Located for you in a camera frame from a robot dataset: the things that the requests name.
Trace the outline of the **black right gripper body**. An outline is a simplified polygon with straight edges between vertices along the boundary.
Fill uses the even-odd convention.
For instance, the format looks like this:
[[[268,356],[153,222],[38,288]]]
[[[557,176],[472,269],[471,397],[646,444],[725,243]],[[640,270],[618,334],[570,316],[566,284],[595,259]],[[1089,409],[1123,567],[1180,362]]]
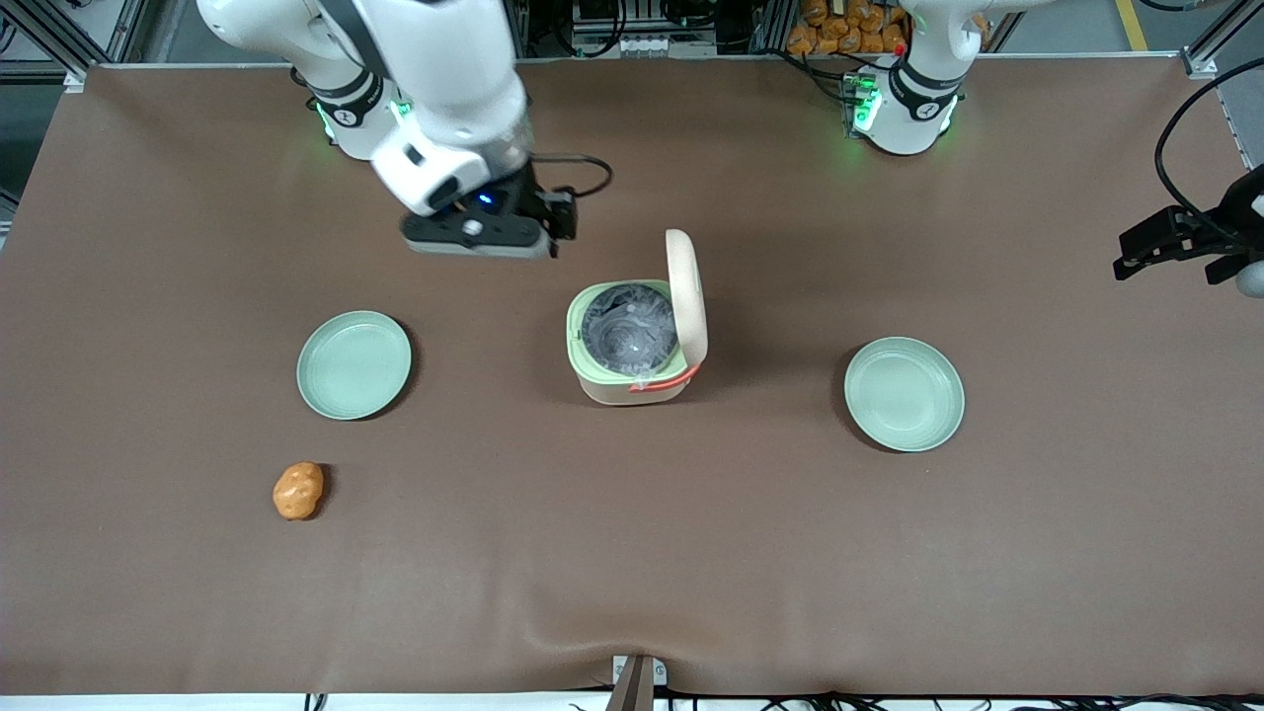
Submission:
[[[447,207],[447,228],[458,238],[538,238],[550,234],[549,202],[533,166],[469,191]]]

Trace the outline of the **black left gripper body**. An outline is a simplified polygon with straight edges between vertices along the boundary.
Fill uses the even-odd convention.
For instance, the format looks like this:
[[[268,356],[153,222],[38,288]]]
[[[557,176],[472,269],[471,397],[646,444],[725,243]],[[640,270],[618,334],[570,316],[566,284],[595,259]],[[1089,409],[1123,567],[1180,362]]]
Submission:
[[[1237,287],[1260,287],[1263,282],[1263,167],[1232,181],[1218,205],[1201,210],[1188,199],[1177,201],[1188,214],[1187,220],[1210,235],[1205,240],[1208,256],[1218,261],[1205,266],[1205,278],[1211,286],[1232,280]]]

